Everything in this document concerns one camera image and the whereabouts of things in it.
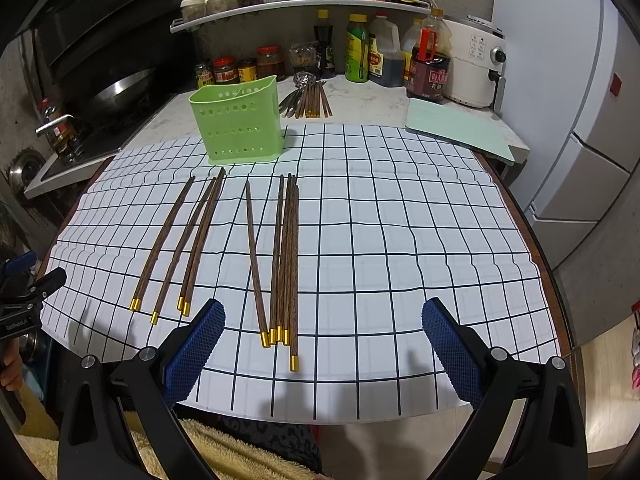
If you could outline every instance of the white jar lid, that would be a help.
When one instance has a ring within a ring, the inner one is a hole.
[[[180,8],[190,5],[203,5],[207,0],[183,0],[180,2]]]

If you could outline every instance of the green plastic basket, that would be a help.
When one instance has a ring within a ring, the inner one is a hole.
[[[203,86],[189,102],[210,164],[263,162],[282,153],[275,76]]]

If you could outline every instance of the refrigerator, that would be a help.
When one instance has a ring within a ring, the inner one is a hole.
[[[502,119],[531,151],[510,189],[552,268],[588,236],[640,156],[640,45],[610,0],[495,0]]]

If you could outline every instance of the metal bolt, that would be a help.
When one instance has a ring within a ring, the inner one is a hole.
[[[156,349],[152,346],[145,346],[138,355],[143,361],[151,361],[151,359],[156,357]]]
[[[509,353],[499,346],[495,348],[491,348],[491,357],[493,357],[496,361],[506,361],[507,357],[509,357]]]
[[[95,363],[95,357],[92,355],[85,355],[80,361],[82,368],[91,368]]]
[[[552,357],[551,358],[551,364],[554,366],[554,368],[556,368],[557,370],[563,370],[564,367],[566,366],[564,359],[562,359],[561,357]]]

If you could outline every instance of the shelf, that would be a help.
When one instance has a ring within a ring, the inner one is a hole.
[[[217,14],[211,14],[204,18],[198,18],[190,22],[184,23],[182,19],[174,20],[170,30],[173,33],[182,30],[195,28],[203,23],[216,22],[224,18],[239,16],[241,14],[249,14],[251,12],[260,12],[261,10],[282,9],[284,7],[328,7],[328,6],[351,6],[351,7],[375,7],[377,9],[396,9],[414,12],[415,14],[428,15],[431,7],[425,2],[422,5],[404,4],[401,2],[379,2],[375,0],[286,0],[284,2],[270,2],[267,4],[259,4],[249,7],[240,7],[239,9],[225,10]]]

